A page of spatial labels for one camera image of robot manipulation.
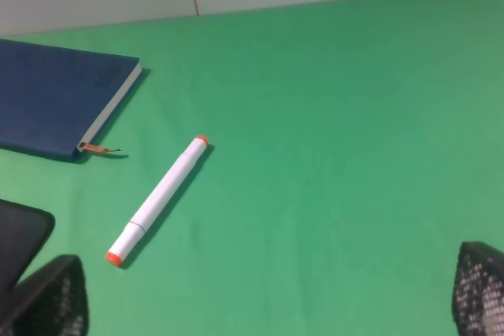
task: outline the green surface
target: green surface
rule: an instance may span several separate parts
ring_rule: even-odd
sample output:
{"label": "green surface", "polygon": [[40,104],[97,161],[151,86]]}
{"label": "green surface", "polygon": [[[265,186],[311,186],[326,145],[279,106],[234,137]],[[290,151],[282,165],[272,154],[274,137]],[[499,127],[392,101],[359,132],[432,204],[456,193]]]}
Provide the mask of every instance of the green surface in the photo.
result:
{"label": "green surface", "polygon": [[[347,0],[19,37],[151,72],[102,140],[129,158],[0,151],[0,198],[56,216],[31,270],[81,256],[91,336],[456,335],[460,242],[504,249],[503,25],[504,0]],[[191,185],[106,263],[197,134]]]}

